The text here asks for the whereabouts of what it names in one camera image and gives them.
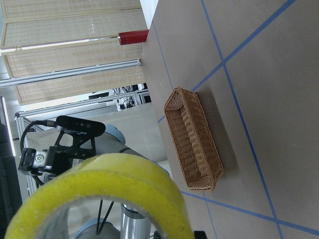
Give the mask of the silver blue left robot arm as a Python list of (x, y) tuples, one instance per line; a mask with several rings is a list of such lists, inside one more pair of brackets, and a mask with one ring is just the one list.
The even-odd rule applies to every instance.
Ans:
[(7, 239), (66, 239), (69, 209), (90, 199), (119, 202), (121, 228), (98, 216), (79, 229), (77, 239), (193, 238), (184, 199), (169, 173), (126, 147), (111, 125), (90, 120), (41, 124), (71, 135), (73, 143), (56, 143), (43, 152), (20, 144), (20, 171), (54, 178), (23, 203)]

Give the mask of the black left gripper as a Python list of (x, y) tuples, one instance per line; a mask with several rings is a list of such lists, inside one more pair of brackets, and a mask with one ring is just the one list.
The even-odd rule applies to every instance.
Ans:
[[(33, 172), (36, 150), (33, 148), (23, 148), (19, 163), (19, 171)], [(86, 160), (95, 155), (95, 147), (67, 147), (67, 146), (50, 146), (46, 156), (44, 166), (41, 166), (41, 172), (54, 175), (60, 175), (73, 167), (73, 160)]]

